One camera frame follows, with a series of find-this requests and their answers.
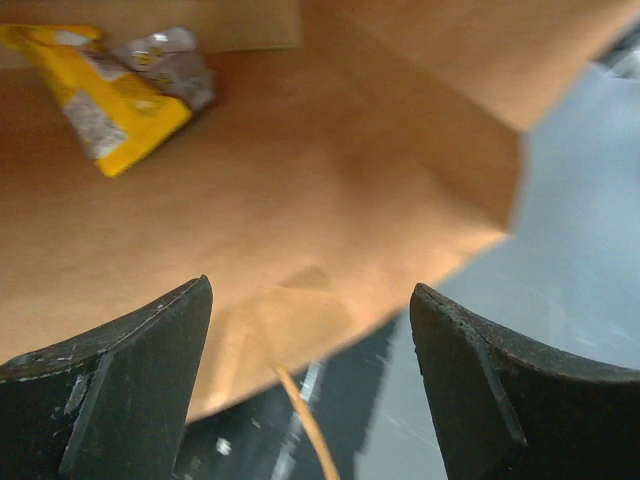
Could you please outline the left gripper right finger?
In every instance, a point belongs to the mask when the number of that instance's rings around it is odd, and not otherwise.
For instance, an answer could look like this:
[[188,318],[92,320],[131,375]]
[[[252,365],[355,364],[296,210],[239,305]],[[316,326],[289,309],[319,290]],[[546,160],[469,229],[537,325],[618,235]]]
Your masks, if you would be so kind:
[[639,373],[551,347],[419,284],[410,324],[451,479],[635,479]]

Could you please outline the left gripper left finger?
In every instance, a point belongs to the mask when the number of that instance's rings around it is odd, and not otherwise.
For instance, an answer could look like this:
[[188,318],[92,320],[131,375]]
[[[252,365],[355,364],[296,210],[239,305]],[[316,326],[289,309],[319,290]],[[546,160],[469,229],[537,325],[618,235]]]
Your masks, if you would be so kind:
[[171,478],[212,306],[201,276],[3,363],[2,478]]

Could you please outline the red paper bag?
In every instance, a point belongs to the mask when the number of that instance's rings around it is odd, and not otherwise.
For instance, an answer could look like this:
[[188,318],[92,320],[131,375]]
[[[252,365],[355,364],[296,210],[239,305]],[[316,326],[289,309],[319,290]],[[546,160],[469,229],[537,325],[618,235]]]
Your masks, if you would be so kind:
[[300,363],[501,238],[520,138],[635,1],[305,1],[298,48],[211,56],[218,101],[107,178],[1,53],[1,357],[204,275],[225,308],[317,267],[348,308],[273,322]]

